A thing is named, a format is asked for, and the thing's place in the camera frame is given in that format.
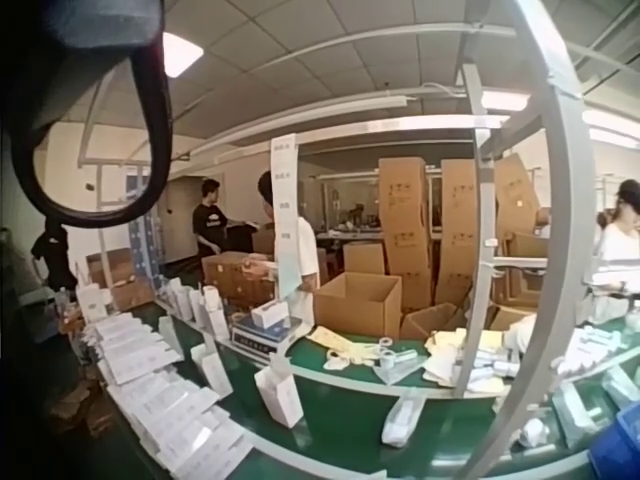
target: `white shirt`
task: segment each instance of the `white shirt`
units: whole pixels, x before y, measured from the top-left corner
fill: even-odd
[[[278,261],[278,235],[276,235],[275,261]],[[318,265],[318,249],[316,247],[316,236],[313,228],[304,218],[298,217],[298,268],[300,275],[316,275],[319,280],[320,266]],[[305,324],[314,325],[313,316],[313,294],[296,290],[287,297],[289,304],[289,314],[299,318]]]
[[[610,223],[602,232],[596,255],[603,260],[640,258],[640,235],[636,231],[626,234],[615,223]],[[602,324],[623,317],[628,311],[627,299],[596,297],[589,320],[595,324]]]

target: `man in black shirt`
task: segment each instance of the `man in black shirt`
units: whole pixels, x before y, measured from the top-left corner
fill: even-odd
[[[216,205],[220,182],[202,182],[202,203],[193,211],[193,233],[198,240],[198,258],[216,255],[225,250],[227,217]]]
[[[75,294],[78,279],[69,268],[69,242],[67,231],[57,221],[47,218],[44,224],[44,233],[38,237],[31,249],[31,255],[35,260],[44,259],[49,270],[46,284],[53,291],[62,288]],[[40,276],[37,266],[34,270]]]

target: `ceiling light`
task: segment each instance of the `ceiling light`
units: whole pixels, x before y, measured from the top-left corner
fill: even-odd
[[[623,135],[618,135],[617,133],[600,130],[599,128],[590,129],[589,136],[591,137],[591,140],[595,140],[597,142],[605,142],[611,143],[612,145],[618,145],[620,147],[640,149],[640,141]]]
[[[482,106],[487,110],[504,112],[519,112],[524,110],[529,102],[529,95],[523,93],[500,92],[485,90],[482,92]]]
[[[176,78],[195,63],[204,50],[173,33],[164,32],[164,71],[168,77]]]
[[[640,123],[602,110],[585,110],[582,115],[585,123],[593,127],[606,128],[640,139]]]

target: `fluorescent light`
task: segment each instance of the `fluorescent light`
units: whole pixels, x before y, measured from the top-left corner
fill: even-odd
[[[582,118],[585,123],[593,127],[606,128],[640,139],[640,123],[626,118],[603,112],[602,110],[585,110]]]
[[[612,145],[618,145],[620,147],[640,149],[640,141],[618,135],[617,133],[600,130],[599,128],[590,129],[589,136],[591,137],[591,140],[595,140],[596,142],[605,142],[611,143]]]
[[[523,93],[500,92],[498,90],[482,92],[482,106],[487,110],[519,112],[525,109],[527,103],[529,103],[529,95]]]
[[[176,78],[195,63],[204,50],[173,33],[164,32],[164,71],[168,77]]]
[[[191,150],[191,154],[198,155],[211,150],[213,147],[217,147],[218,145],[233,143],[244,138],[259,135],[261,133],[266,133],[272,130],[278,130],[280,128],[298,125],[300,123],[306,123],[313,120],[320,120],[322,118],[347,115],[356,112],[366,112],[369,110],[406,107],[408,100],[409,97],[406,97],[404,95],[393,95],[380,98],[368,98],[366,100],[354,100],[351,102],[313,108],[311,110],[294,113],[286,117],[275,118],[273,120],[259,123],[257,125],[247,127],[244,130],[233,132],[228,135],[224,135],[224,133],[222,135],[216,135],[212,140],[205,141],[203,144],[198,145],[196,148]]]

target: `hand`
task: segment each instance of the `hand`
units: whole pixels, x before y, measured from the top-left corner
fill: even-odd
[[[246,258],[242,263],[242,274],[247,280],[260,280],[269,275],[269,267],[259,260]]]

